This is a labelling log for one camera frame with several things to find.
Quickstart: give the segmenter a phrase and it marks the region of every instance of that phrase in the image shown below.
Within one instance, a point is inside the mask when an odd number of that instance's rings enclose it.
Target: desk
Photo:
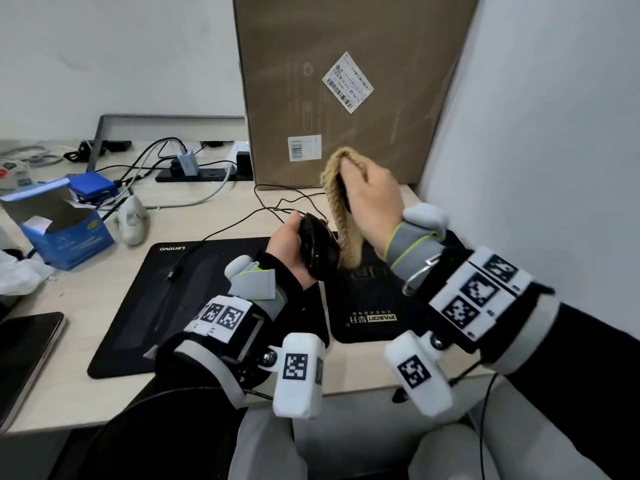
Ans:
[[[198,160],[201,163],[220,160],[226,158],[227,153],[228,147],[203,150],[198,154]],[[131,164],[136,154],[118,153],[101,157],[97,167]],[[155,157],[150,158],[147,165],[153,161]],[[113,168],[102,174],[107,178],[117,178],[124,170]],[[51,180],[67,173],[83,171],[84,165],[64,161],[37,169],[35,175],[41,180]],[[211,193],[214,185],[219,183],[158,184],[149,177],[137,182],[133,189],[144,204],[162,205],[195,201]],[[418,197],[406,185],[402,186],[401,191],[405,205],[418,202]],[[314,190],[307,189],[305,192],[314,193]],[[275,205],[281,197],[295,198],[295,193],[287,190],[264,191],[260,195],[267,205]],[[312,198],[316,206],[330,217],[325,197],[320,195]],[[307,199],[299,200],[294,205],[300,210],[313,211]],[[148,238],[136,248],[128,248],[120,242],[117,224],[112,217],[109,218],[107,227],[116,240],[114,246],[71,271],[57,271],[52,279],[22,300],[12,312],[12,315],[18,316],[60,311],[68,317],[69,323],[9,432],[99,424],[122,411],[152,375],[94,380],[87,376],[86,369],[149,247],[155,242],[197,241],[206,234],[235,223],[259,207],[253,194],[253,182],[229,182],[213,199],[201,205],[151,210]],[[0,226],[16,243],[24,249],[30,249],[18,227],[4,211],[0,212]],[[268,236],[279,226],[276,217],[265,210],[217,234],[213,239]],[[343,394],[396,387],[396,377],[383,356],[385,343],[341,344],[332,338],[325,361],[324,393]],[[454,377],[476,360],[476,356],[452,347],[440,365],[450,377]],[[473,375],[487,373],[478,368]],[[258,390],[272,394],[274,385],[275,375],[272,374],[270,380]]]

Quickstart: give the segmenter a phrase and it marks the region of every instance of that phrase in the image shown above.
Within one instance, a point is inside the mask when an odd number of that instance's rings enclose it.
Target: crochet item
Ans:
[[[364,179],[367,179],[365,158],[354,149],[345,146],[331,155],[326,163],[324,172],[320,174],[320,184],[324,187],[326,199],[335,226],[338,229],[341,247],[341,267],[354,269],[360,265],[362,259],[362,245],[364,237],[356,226],[349,209],[346,190],[340,176],[340,161],[348,158],[362,170]]]

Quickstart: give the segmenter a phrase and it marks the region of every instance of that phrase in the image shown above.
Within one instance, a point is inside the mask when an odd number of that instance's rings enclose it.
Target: blue cardboard box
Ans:
[[[113,244],[98,211],[78,203],[68,183],[68,178],[60,178],[0,197],[44,262],[64,270]]]

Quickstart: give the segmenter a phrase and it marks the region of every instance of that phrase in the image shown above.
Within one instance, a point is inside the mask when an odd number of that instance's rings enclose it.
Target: hand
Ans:
[[[402,222],[404,203],[400,186],[391,172],[366,159],[367,181],[347,158],[340,162],[340,175],[347,188],[351,214],[364,238],[385,259],[387,245]]]
[[[317,280],[309,274],[307,266],[305,266],[300,255],[298,230],[300,229],[301,221],[302,216],[297,212],[292,212],[287,222],[280,226],[271,236],[267,245],[267,252],[278,258],[300,282],[302,289],[306,290],[315,284]]]

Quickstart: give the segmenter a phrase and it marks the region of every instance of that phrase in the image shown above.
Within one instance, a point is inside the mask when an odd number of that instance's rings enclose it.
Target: metal frame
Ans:
[[[104,140],[155,141],[175,136],[188,141],[248,141],[244,116],[103,114],[93,138],[87,171],[94,171]]]

